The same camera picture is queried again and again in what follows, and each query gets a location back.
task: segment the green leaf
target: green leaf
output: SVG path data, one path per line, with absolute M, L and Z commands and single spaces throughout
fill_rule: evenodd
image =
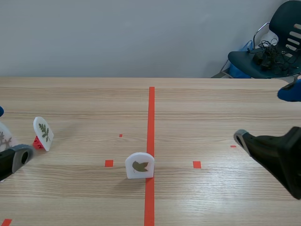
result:
M 133 168 L 138 172 L 147 172 L 148 170 L 145 167 L 147 167 L 148 164 L 148 162 L 143 162 L 139 164 L 135 161 L 133 162 Z

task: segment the white game piece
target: white game piece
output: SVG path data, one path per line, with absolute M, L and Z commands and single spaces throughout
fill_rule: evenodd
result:
M 155 159 L 150 154 L 137 152 L 131 154 L 126 160 L 128 179 L 153 178 Z
M 0 122 L 0 152 L 18 144 L 17 139 L 11 134 L 9 129 Z
M 33 129 L 45 150 L 48 152 L 54 137 L 54 134 L 48 123 L 42 117 L 36 117 L 33 121 Z

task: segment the red tape line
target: red tape line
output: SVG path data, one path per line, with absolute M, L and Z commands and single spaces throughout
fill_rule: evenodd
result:
M 5 219 L 1 226 L 9 226 L 12 221 L 12 219 Z
M 155 157 L 155 87 L 149 90 L 146 152 Z M 155 225 L 155 175 L 145 181 L 144 226 Z

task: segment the blue bag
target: blue bag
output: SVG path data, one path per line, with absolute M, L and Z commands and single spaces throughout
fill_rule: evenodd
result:
M 248 51 L 248 48 L 250 50 L 253 50 L 253 42 L 250 40 L 248 43 L 245 44 L 244 47 L 242 47 L 239 51 Z M 235 79 L 250 79 L 251 77 L 245 73 L 243 73 L 241 70 L 236 68 L 233 64 L 230 65 L 230 71 L 229 75 L 231 75 Z

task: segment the white wall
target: white wall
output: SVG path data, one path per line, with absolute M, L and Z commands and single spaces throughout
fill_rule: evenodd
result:
M 1 0 L 0 76 L 212 77 L 284 0 Z

